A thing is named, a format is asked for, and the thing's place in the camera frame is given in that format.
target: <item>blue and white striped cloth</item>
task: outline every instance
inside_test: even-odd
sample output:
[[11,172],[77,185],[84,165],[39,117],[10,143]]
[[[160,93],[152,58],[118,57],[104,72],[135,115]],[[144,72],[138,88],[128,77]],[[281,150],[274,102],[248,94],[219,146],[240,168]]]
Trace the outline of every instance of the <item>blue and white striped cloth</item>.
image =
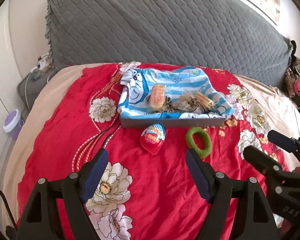
[[[118,112],[123,118],[213,118],[231,116],[232,105],[211,85],[208,76],[200,68],[182,67],[174,71],[157,69],[130,69],[121,78],[120,84],[125,85],[121,94]],[[166,85],[166,96],[175,102],[183,93],[200,92],[215,102],[212,112],[208,114],[193,113],[154,113],[148,111],[146,96],[156,84]]]

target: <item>red bedsheet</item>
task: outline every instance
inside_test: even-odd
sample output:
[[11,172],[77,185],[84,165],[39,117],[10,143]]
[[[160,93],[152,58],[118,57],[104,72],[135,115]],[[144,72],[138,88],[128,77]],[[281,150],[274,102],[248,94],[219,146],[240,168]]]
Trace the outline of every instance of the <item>red bedsheet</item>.
[[[159,64],[138,67],[178,68]],[[115,111],[123,87],[119,68],[120,64],[108,64],[84,69],[45,123],[18,184],[19,214],[39,178],[62,179],[105,147],[110,163],[87,204],[101,239],[195,239],[209,205],[200,198],[186,166],[188,129],[167,128],[159,153],[147,153],[139,142],[143,129],[122,128]],[[266,117],[234,75],[210,68],[204,71],[217,91],[232,95],[229,97],[239,109],[239,120],[232,117],[221,127],[207,128],[213,147],[205,161],[232,179],[254,176],[265,190],[264,177],[242,159],[241,152],[252,144],[286,168],[283,152],[264,135],[269,129]],[[223,239],[229,237],[235,204],[231,202]],[[66,238],[74,239],[62,201],[59,209]]]

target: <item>quilted headboard cover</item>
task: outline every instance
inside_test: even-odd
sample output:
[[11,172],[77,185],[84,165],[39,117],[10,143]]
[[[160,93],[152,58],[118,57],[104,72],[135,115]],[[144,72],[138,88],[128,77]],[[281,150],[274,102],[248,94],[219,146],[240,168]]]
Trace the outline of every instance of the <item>quilted headboard cover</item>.
[[292,50],[239,0],[48,0],[57,68],[101,62],[208,66],[280,86]]

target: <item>green hair band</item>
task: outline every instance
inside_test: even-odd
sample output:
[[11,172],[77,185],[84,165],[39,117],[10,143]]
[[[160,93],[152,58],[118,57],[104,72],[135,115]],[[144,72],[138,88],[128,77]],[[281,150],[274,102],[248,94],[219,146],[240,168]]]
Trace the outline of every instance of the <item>green hair band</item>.
[[[198,134],[200,136],[200,138],[204,141],[204,146],[205,149],[200,149],[194,142],[193,140],[193,135],[194,134]],[[189,148],[193,148],[197,154],[199,155],[200,158],[206,158],[209,156],[210,152],[211,152],[211,147],[212,147],[212,143],[211,143],[211,139],[209,134],[202,128],[200,127],[192,127],[188,130],[188,132],[186,133],[186,141],[187,141],[187,145]]]

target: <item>bed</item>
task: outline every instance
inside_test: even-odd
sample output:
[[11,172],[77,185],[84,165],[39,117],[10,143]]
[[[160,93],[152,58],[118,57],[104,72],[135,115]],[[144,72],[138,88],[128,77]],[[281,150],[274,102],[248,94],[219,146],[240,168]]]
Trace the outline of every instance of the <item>bed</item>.
[[[131,68],[198,66],[228,97],[234,115],[220,127],[206,128],[213,144],[206,161],[215,170],[232,179],[254,176],[266,190],[263,176],[243,159],[245,147],[263,150],[291,171],[299,164],[266,137],[270,129],[300,137],[298,110],[274,87],[282,85],[291,43],[241,2],[48,0],[46,19],[50,57],[60,71],[36,99],[9,158],[3,190],[15,219],[40,177],[63,178],[105,147],[110,158],[103,182],[116,191],[98,188],[87,203],[99,236],[195,238],[209,206],[186,169],[187,128],[167,128],[156,157],[141,149],[142,129],[122,128],[116,111],[122,72]],[[92,118],[92,106],[105,107],[109,118]],[[235,204],[223,239],[230,234]],[[62,203],[59,210],[72,239]]]

